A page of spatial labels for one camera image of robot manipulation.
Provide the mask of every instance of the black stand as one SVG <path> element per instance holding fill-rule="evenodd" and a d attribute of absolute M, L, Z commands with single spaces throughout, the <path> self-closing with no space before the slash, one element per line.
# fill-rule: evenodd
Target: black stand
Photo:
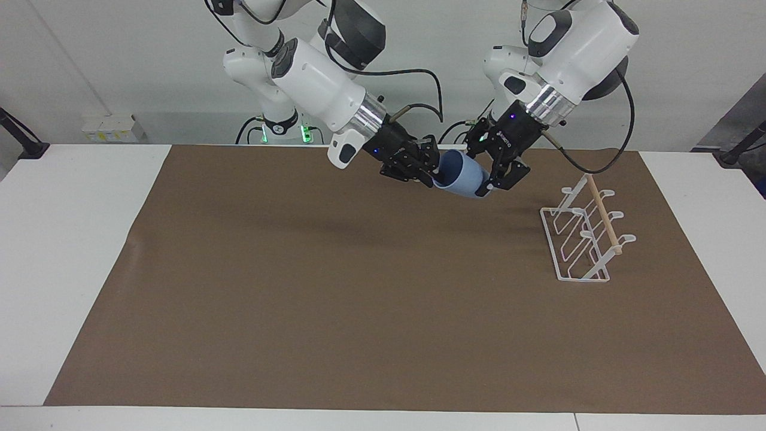
<path fill-rule="evenodd" d="M 24 147 L 24 152 L 21 153 L 21 155 L 18 157 L 19 160 L 39 159 L 43 156 L 43 154 L 45 154 L 45 151 L 48 149 L 48 147 L 51 146 L 49 143 L 34 142 L 33 140 L 29 139 L 29 137 L 24 132 L 22 132 L 21 129 L 18 128 L 16 122 L 13 121 L 10 114 L 5 112 L 5 110 L 1 107 L 0 125 L 2 125 L 8 131 L 8 133 L 16 138 L 21 146 Z"/>
<path fill-rule="evenodd" d="M 739 157 L 744 153 L 755 141 L 761 139 L 766 134 L 766 121 L 756 127 L 755 130 L 750 132 L 740 143 L 726 153 L 716 154 L 717 158 L 721 160 L 721 163 L 727 165 L 733 165 L 739 161 Z"/>

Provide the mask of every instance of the black cable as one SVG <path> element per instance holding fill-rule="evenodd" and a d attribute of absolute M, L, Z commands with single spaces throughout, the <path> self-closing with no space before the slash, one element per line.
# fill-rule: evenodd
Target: black cable
<path fill-rule="evenodd" d="M 620 156 L 622 156 L 622 154 L 625 152 L 625 149 L 627 148 L 627 144 L 630 142 L 630 138 L 633 136 L 633 126 L 636 125 L 636 104 L 633 102 L 633 95 L 630 93 L 630 87 L 628 87 L 627 85 L 625 76 L 623 76 L 622 73 L 620 73 L 620 71 L 617 71 L 617 76 L 620 77 L 620 81 L 622 81 L 623 83 L 623 87 L 625 88 L 625 95 L 627 96 L 627 102 L 630 105 L 630 126 L 627 128 L 627 135 L 625 136 L 625 141 L 623 142 L 620 149 L 617 151 L 617 154 L 614 155 L 614 158 L 609 163 L 607 163 L 607 165 L 604 166 L 603 168 L 591 170 L 591 169 L 584 168 L 579 163 L 575 162 L 569 156 L 567 151 L 564 150 L 564 148 L 561 148 L 561 147 L 558 148 L 558 150 L 561 151 L 561 154 L 564 155 L 566 160 L 568 160 L 569 163 L 572 164 L 572 166 L 576 167 L 577 169 L 579 169 L 580 171 L 584 173 L 590 173 L 594 175 L 597 173 L 602 173 L 606 171 L 607 169 L 611 168 L 612 165 L 614 165 L 617 162 L 617 160 L 620 159 Z"/>
<path fill-rule="evenodd" d="M 745 151 L 742 151 L 741 154 L 748 153 L 748 152 L 753 151 L 753 150 L 757 150 L 758 148 L 761 148 L 762 146 L 766 146 L 766 142 L 762 143 L 761 145 L 757 145 L 757 146 L 754 146 L 752 148 L 748 148 Z"/>
<path fill-rule="evenodd" d="M 318 130 L 319 131 L 319 135 L 322 137 L 322 145 L 327 145 L 325 143 L 325 134 L 322 133 L 322 129 L 320 129 L 318 127 L 311 126 L 311 127 L 309 127 L 309 130 Z"/>
<path fill-rule="evenodd" d="M 234 145 L 239 145 L 239 141 L 242 139 L 242 135 L 244 134 L 245 129 L 247 129 L 247 126 L 250 126 L 250 123 L 256 120 L 260 121 L 260 117 L 248 118 L 247 121 L 242 124 L 242 128 L 240 128 L 239 133 L 237 133 L 237 140 L 234 141 Z"/>
<path fill-rule="evenodd" d="M 255 16 L 255 14 L 249 8 L 247 8 L 247 5 L 245 5 L 244 3 L 242 3 L 242 9 L 244 9 L 244 11 L 247 12 L 247 14 L 252 19 L 257 21 L 258 24 L 269 25 L 269 24 L 273 24 L 277 20 L 277 18 L 279 18 L 280 14 L 282 13 L 282 9 L 284 9 L 286 3 L 287 3 L 287 0 L 282 0 L 282 3 L 280 3 L 280 7 L 277 9 L 277 13 L 274 14 L 274 16 L 268 21 L 264 21 L 258 18 L 257 16 Z"/>
<path fill-rule="evenodd" d="M 453 144 L 457 145 L 457 141 L 460 140 L 460 137 L 463 136 L 463 135 L 465 135 L 465 137 L 463 138 L 463 142 L 462 143 L 465 143 L 466 142 L 466 138 L 468 137 L 468 130 L 466 130 L 465 132 L 460 132 L 460 134 L 457 135 L 457 137 L 455 138 L 455 142 L 453 142 Z"/>
<path fill-rule="evenodd" d="M 444 142 L 444 138 L 446 138 L 446 137 L 447 137 L 447 134 L 448 134 L 449 132 L 451 132 L 451 131 L 452 131 L 452 129 L 454 129 L 455 127 L 458 127 L 458 126 L 465 126 L 465 125 L 466 125 L 466 122 L 465 122 L 465 121 L 458 121 L 457 123 L 455 123 L 455 124 L 453 124 L 453 125 L 449 126 L 449 127 L 448 127 L 448 128 L 445 130 L 445 131 L 444 131 L 444 133 L 441 135 L 441 138 L 439 138 L 439 142 L 437 142 L 436 144 L 437 144 L 437 145 L 441 145 L 441 143 L 442 143 L 442 142 Z"/>
<path fill-rule="evenodd" d="M 529 9 L 529 3 L 527 3 L 527 0 L 522 1 L 522 43 L 524 46 L 528 47 L 529 43 L 526 41 L 526 19 L 527 19 L 527 10 Z"/>
<path fill-rule="evenodd" d="M 253 127 L 252 129 L 247 131 L 247 145 L 250 145 L 250 134 L 253 133 L 253 130 L 258 130 L 260 132 L 263 132 L 263 127 Z"/>
<path fill-rule="evenodd" d="M 223 27 L 223 28 L 224 28 L 224 30 L 226 30 L 226 32 L 227 32 L 228 34 L 230 34 L 230 35 L 231 35 L 231 37 L 232 37 L 232 38 L 234 38 L 234 40 L 235 40 L 235 41 L 237 41 L 237 43 L 238 43 L 238 44 L 240 44 L 240 45 L 242 45 L 242 46 L 246 46 L 246 47 L 249 47 L 249 46 L 250 46 L 250 45 L 248 45 L 248 44 L 244 43 L 243 41 L 241 41 L 241 40 L 240 40 L 240 39 L 237 37 L 237 35 L 235 35 L 235 34 L 234 34 L 234 33 L 233 33 L 231 30 L 229 30 L 229 27 L 228 27 L 226 24 L 224 24 L 224 22 L 223 22 L 223 21 L 221 21 L 221 18 L 219 18 L 219 17 L 218 17 L 218 14 L 217 14 L 217 13 L 215 13 L 215 10 L 213 9 L 213 6 L 211 6 L 211 5 L 210 5 L 210 2 L 209 2 L 208 0 L 204 0 L 204 2 L 205 2 L 205 6 L 207 6 L 207 7 L 208 7 L 208 10 L 210 11 L 210 13 L 212 13 L 212 14 L 213 14 L 213 17 L 215 17 L 215 21 L 218 21 L 218 24 L 220 24 L 220 25 L 221 25 L 221 27 Z"/>
<path fill-rule="evenodd" d="M 408 104 L 407 106 L 409 106 L 410 108 L 420 107 L 420 108 L 427 109 L 427 110 L 433 112 L 434 114 L 436 114 L 437 117 L 441 118 L 441 116 L 439 114 L 439 111 L 435 107 L 432 107 L 429 104 Z"/>
<path fill-rule="evenodd" d="M 487 110 L 489 109 L 489 107 L 491 107 L 491 106 L 492 106 L 492 104 L 494 104 L 494 103 L 495 103 L 495 99 L 492 99 L 492 100 L 490 100 L 490 101 L 489 101 L 489 103 L 486 105 L 486 108 L 484 108 L 484 110 L 483 110 L 483 111 L 481 111 L 481 114 L 479 114 L 479 116 L 478 116 L 478 117 L 476 117 L 476 119 L 477 119 L 477 120 L 481 119 L 481 116 L 482 116 L 482 115 L 484 115 L 484 113 L 485 113 L 485 112 L 487 112 Z"/>
<path fill-rule="evenodd" d="M 27 132 L 27 133 L 29 133 L 29 136 L 33 137 L 33 138 L 34 138 L 34 140 L 36 140 L 38 143 L 43 143 L 43 141 L 41 141 L 41 140 L 40 140 L 40 138 L 38 138 L 38 135 L 35 135 L 33 131 L 29 130 L 29 127 L 27 127 L 27 125 L 26 125 L 26 124 L 22 123 L 22 122 L 21 122 L 21 121 L 20 121 L 18 118 L 16 118 L 16 117 L 14 117 L 13 115 L 11 115 L 11 113 L 10 113 L 10 112 L 8 112 L 8 111 L 5 111 L 5 115 L 6 115 L 8 118 L 10 118 L 10 119 L 11 119 L 11 121 L 13 121 L 14 123 L 16 123 L 16 125 L 17 125 L 17 126 L 19 126 L 20 128 L 24 129 L 24 132 Z"/>
<path fill-rule="evenodd" d="M 332 25 L 332 19 L 335 16 L 335 7 L 336 7 L 336 0 L 332 0 L 332 3 L 330 4 L 330 11 L 327 15 L 327 22 L 328 25 Z M 444 122 L 444 103 L 441 93 L 441 82 L 439 82 L 439 77 L 436 76 L 436 74 L 433 71 L 429 71 L 428 69 L 423 68 L 415 68 L 415 69 L 402 69 L 399 71 L 384 71 L 384 72 L 367 72 L 367 71 L 357 71 L 356 69 L 348 68 L 342 64 L 340 64 L 335 56 L 332 55 L 332 51 L 330 50 L 330 46 L 325 42 L 325 50 L 327 51 L 327 56 L 332 60 L 335 64 L 337 64 L 341 69 L 344 71 L 360 75 L 360 76 L 368 76 L 368 77 L 384 77 L 384 76 L 392 76 L 392 75 L 402 75 L 402 74 L 427 74 L 430 75 L 434 79 L 434 83 L 436 83 L 436 90 L 438 93 L 439 98 L 439 108 L 438 110 L 434 107 L 431 107 L 428 105 L 428 109 L 431 109 L 433 112 L 436 113 L 437 117 L 439 117 L 439 122 Z"/>

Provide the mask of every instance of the wooden dowel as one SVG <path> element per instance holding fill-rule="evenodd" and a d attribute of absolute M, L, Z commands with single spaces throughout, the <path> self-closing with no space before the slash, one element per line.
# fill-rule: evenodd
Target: wooden dowel
<path fill-rule="evenodd" d="M 596 187 L 596 182 L 593 180 L 593 176 L 591 174 L 586 175 L 588 176 L 588 188 L 591 189 L 591 194 L 593 195 L 593 199 L 596 202 L 596 206 L 598 207 L 598 212 L 601 214 L 601 218 L 604 220 L 604 227 L 607 230 L 609 242 L 611 242 L 612 246 L 615 247 L 614 254 L 622 255 L 622 246 L 617 240 L 617 234 L 614 233 L 612 221 L 609 220 L 609 213 L 607 212 L 607 208 L 604 206 L 604 200 L 601 199 L 601 193 L 598 191 L 598 187 Z"/>

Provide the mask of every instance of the white wall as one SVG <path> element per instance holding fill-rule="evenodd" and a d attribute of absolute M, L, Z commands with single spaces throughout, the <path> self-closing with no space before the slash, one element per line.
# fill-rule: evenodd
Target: white wall
<path fill-rule="evenodd" d="M 107 114 L 26 0 L 0 2 L 0 106 L 51 142 L 82 141 L 81 116 Z M 20 152 L 0 127 L 0 177 Z"/>
<path fill-rule="evenodd" d="M 520 42 L 520 0 L 368 3 L 388 26 L 387 48 L 370 69 L 432 68 L 444 86 L 447 123 L 477 115 L 492 97 L 481 70 L 485 52 Z M 690 149 L 766 71 L 763 0 L 617 3 L 642 33 L 627 75 L 638 106 L 634 149 Z M 2 8 L 0 105 L 28 119 L 44 139 L 82 141 L 80 115 L 108 110 L 135 114 L 152 142 L 230 143 L 257 109 L 222 71 L 222 55 L 234 42 L 202 0 L 4 0 Z M 324 14 L 312 3 L 281 27 L 309 38 Z M 383 93 L 391 110 L 436 99 L 425 76 L 358 82 Z M 554 135 L 570 147 L 617 146 L 627 118 L 618 90 L 579 107 Z M 418 136 L 444 129 L 425 111 L 412 111 L 402 123 Z"/>

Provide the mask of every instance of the green light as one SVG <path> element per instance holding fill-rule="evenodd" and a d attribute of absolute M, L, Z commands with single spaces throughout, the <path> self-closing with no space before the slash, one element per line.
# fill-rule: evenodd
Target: green light
<path fill-rule="evenodd" d="M 300 131 L 303 132 L 303 143 L 310 143 L 314 140 L 314 137 L 311 135 L 311 130 L 309 130 L 308 127 L 301 124 Z"/>

